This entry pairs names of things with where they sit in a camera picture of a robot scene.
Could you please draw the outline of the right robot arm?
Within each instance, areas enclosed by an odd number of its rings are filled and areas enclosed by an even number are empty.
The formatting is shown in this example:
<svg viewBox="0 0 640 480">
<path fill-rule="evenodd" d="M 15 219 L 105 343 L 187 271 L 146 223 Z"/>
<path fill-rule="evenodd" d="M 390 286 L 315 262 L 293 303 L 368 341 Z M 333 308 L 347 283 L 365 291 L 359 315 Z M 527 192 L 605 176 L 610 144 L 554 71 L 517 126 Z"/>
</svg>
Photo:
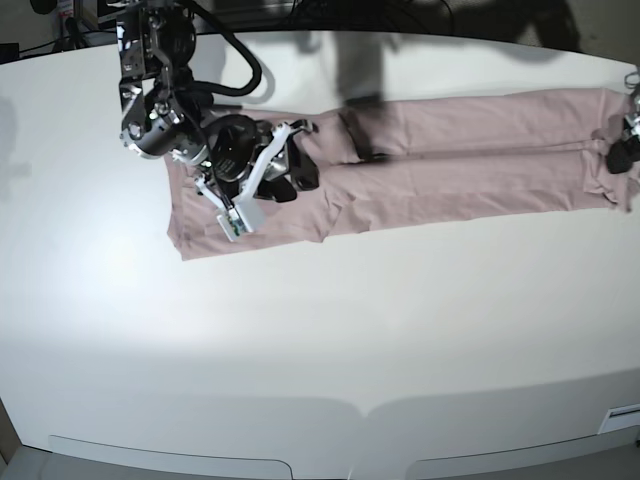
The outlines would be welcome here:
<svg viewBox="0 0 640 480">
<path fill-rule="evenodd" d="M 243 97 L 262 79 L 254 54 L 211 12 L 194 1 L 120 1 L 116 20 L 121 68 L 122 144 L 144 158 L 171 155 L 195 172 L 199 195 L 221 209 L 241 199 L 286 203 L 319 186 L 316 164 L 295 144 L 315 126 L 302 119 L 276 125 L 218 109 L 217 95 Z M 194 17 L 219 33 L 247 62 L 241 87 L 197 81 Z"/>
</svg>

